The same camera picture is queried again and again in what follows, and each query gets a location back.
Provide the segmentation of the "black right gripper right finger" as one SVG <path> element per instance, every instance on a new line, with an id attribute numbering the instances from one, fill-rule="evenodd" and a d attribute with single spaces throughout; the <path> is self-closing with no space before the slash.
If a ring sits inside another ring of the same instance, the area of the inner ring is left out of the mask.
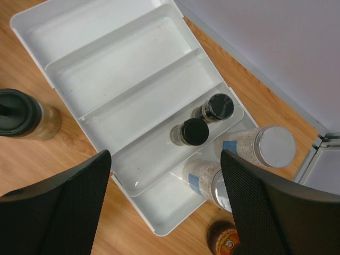
<path id="1" fill-rule="evenodd" d="M 309 188 L 228 150 L 220 164 L 240 254 L 339 254 L 339 195 Z"/>

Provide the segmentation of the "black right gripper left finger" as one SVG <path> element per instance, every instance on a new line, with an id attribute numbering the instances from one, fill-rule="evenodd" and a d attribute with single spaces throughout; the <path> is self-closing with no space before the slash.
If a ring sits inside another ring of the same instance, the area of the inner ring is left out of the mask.
<path id="1" fill-rule="evenodd" d="M 1 254 L 91 254 L 111 163 L 103 150 L 1 196 Z"/>

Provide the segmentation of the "silver-lid salt shaker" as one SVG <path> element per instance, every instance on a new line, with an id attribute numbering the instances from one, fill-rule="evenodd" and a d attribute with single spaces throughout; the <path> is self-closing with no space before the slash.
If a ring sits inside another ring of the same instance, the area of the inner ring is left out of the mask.
<path id="1" fill-rule="evenodd" d="M 225 132 L 214 141 L 216 156 L 220 156 L 224 149 L 266 168 L 285 167 L 294 160 L 296 154 L 294 137 L 282 126 Z"/>
<path id="2" fill-rule="evenodd" d="M 182 177 L 196 194 L 211 200 L 217 207 L 232 212 L 219 162 L 192 160 L 184 166 Z"/>

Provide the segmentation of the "small dark spice jar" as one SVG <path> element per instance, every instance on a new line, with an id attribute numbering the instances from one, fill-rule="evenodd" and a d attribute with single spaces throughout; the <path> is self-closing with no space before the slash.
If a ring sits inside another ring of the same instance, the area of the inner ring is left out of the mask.
<path id="1" fill-rule="evenodd" d="M 208 124 L 198 118 L 190 118 L 174 126 L 170 131 L 171 141 L 178 146 L 200 146 L 209 137 Z"/>

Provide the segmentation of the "silver-top pepper grinder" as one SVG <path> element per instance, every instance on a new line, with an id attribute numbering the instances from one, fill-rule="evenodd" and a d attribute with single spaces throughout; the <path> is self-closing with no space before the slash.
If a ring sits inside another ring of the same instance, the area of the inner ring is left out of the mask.
<path id="1" fill-rule="evenodd" d="M 231 97 L 224 93 L 217 93 L 195 108 L 191 117 L 201 119 L 206 123 L 216 123 L 230 118 L 233 112 L 234 103 Z"/>

